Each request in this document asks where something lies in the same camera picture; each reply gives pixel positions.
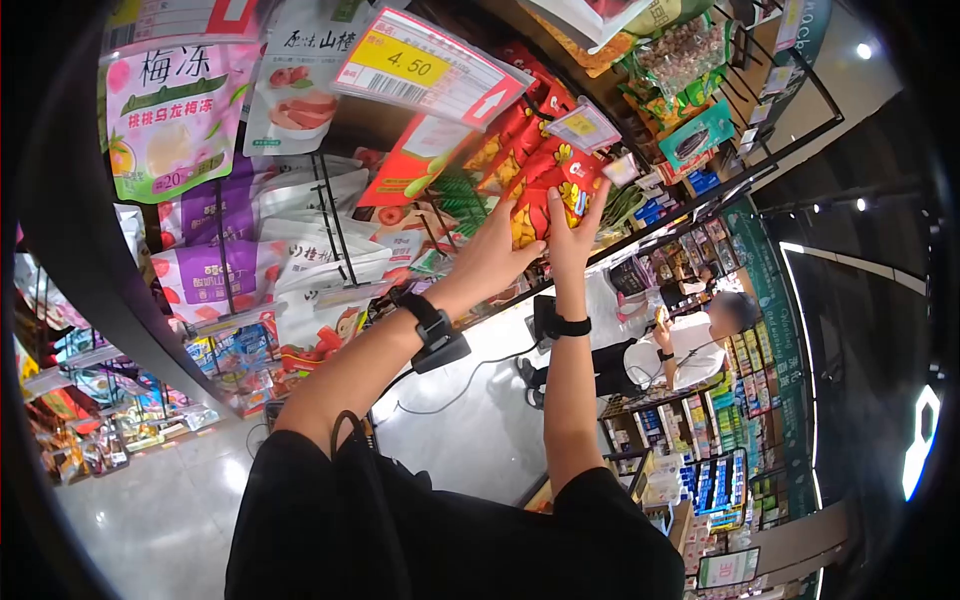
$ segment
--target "white floor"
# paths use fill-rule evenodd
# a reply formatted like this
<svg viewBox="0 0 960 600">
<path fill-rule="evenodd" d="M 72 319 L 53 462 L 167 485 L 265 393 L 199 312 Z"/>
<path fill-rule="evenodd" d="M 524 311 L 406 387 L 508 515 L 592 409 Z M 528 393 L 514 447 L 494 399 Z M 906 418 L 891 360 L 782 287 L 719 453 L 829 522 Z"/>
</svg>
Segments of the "white floor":
<svg viewBox="0 0 960 600">
<path fill-rule="evenodd" d="M 588 280 L 591 345 L 633 335 L 614 315 L 616 298 L 602 275 Z M 467 384 L 480 360 L 533 345 L 524 317 L 528 300 L 468 330 L 473 352 L 425 375 L 411 375 L 373 408 L 383 454 L 413 472 L 426 469 L 434 487 L 514 504 L 546 469 L 542 412 L 525 405 L 510 362 L 484 365 L 463 397 L 441 407 Z M 549 360 L 535 351 L 535 366 Z M 57 489 L 64 512 L 93 561 L 120 596 L 136 600 L 223 596 L 233 525 L 252 463 L 246 438 L 259 420 L 217 431 L 155 454 L 101 479 Z M 262 440 L 264 428 L 251 436 Z M 601 449 L 609 452 L 599 438 Z"/>
</svg>

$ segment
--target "black cable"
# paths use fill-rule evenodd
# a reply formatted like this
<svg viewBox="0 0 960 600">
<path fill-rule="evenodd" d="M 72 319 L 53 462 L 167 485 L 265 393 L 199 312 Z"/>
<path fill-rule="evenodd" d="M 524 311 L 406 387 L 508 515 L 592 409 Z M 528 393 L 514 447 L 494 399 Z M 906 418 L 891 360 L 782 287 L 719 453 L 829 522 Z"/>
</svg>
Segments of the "black cable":
<svg viewBox="0 0 960 600">
<path fill-rule="evenodd" d="M 394 410 L 396 410 L 396 409 L 398 408 L 398 409 L 400 409 L 401 411 L 403 411 L 404 413 L 410 413 L 411 415 L 437 415 L 438 413 L 441 413 L 441 412 L 443 412 L 444 410 L 446 410 L 451 404 L 453 404 L 454 402 L 456 402 L 457 400 L 459 400 L 459 399 L 461 398 L 461 396 L 463 396 L 464 394 L 467 393 L 467 390 L 470 389 L 470 384 L 473 382 L 473 377 L 477 374 L 477 371 L 480 370 L 480 367 L 482 367 L 483 365 L 491 365 L 491 364 L 493 364 L 493 363 L 502 363 L 502 362 L 505 361 L 505 360 L 510 360 L 511 358 L 517 358 L 518 356 L 522 356 L 522 355 L 526 354 L 527 352 L 532 352 L 534 349 L 537 348 L 537 344 L 538 344 L 538 343 L 539 343 L 539 342 L 534 342 L 534 344 L 533 344 L 532 346 L 530 346 L 528 349 L 523 350 L 523 351 L 521 351 L 521 352 L 517 352 L 517 353 L 515 353 L 515 354 L 510 354 L 509 356 L 504 356 L 503 358 L 494 358 L 494 359 L 492 359 L 492 360 L 482 360 L 482 361 L 480 361 L 479 363 L 477 363 L 477 366 L 473 369 L 473 372 L 470 374 L 470 379 L 467 380 L 467 386 L 464 388 L 464 390 L 463 390 L 460 394 L 454 396 L 453 399 L 451 399 L 447 404 L 444 404 L 443 406 L 441 406 L 441 407 L 438 408 L 437 410 L 433 410 L 433 411 L 412 411 L 412 410 L 410 410 L 410 409 L 408 409 L 408 408 L 405 408 L 402 404 L 400 404 L 400 401 L 399 401 L 399 400 L 396 402 L 396 408 L 395 408 Z M 389 390 L 391 387 L 393 387 L 393 385 L 394 385 L 395 383 L 397 383 L 400 379 L 402 379 L 403 377 L 405 377 L 405 376 L 407 376 L 408 374 L 410 374 L 410 372 L 411 372 L 412 370 L 413 370 L 413 369 L 410 369 L 410 370 L 406 371 L 404 374 L 402 374 L 400 377 L 398 377 L 397 379 L 394 379 L 394 381 L 391 382 L 391 384 L 390 384 L 389 386 L 387 386 L 387 390 Z"/>
</svg>

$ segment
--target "clear plastic bag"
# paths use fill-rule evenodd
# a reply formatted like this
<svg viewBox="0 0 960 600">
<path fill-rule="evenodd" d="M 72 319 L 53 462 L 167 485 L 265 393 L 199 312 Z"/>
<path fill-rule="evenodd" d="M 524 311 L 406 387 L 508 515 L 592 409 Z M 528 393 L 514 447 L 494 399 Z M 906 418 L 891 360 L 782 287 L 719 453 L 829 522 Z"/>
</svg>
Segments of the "clear plastic bag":
<svg viewBox="0 0 960 600">
<path fill-rule="evenodd" d="M 662 37 L 636 50 L 644 78 L 668 100 L 704 73 L 727 62 L 735 22 L 710 26 L 705 17 L 671 28 Z"/>
</svg>

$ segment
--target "yellow price sticker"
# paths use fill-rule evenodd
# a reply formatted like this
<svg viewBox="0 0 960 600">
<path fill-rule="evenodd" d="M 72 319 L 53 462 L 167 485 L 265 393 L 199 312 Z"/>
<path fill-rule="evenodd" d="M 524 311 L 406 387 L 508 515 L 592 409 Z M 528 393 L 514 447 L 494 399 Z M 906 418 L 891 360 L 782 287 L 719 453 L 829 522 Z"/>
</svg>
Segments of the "yellow price sticker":
<svg viewBox="0 0 960 600">
<path fill-rule="evenodd" d="M 361 40 L 348 61 L 425 87 L 435 84 L 450 68 L 446 60 L 374 31 Z"/>
<path fill-rule="evenodd" d="M 596 126 L 582 114 L 575 114 L 565 119 L 564 125 L 577 135 L 590 135 L 597 131 Z"/>
</svg>

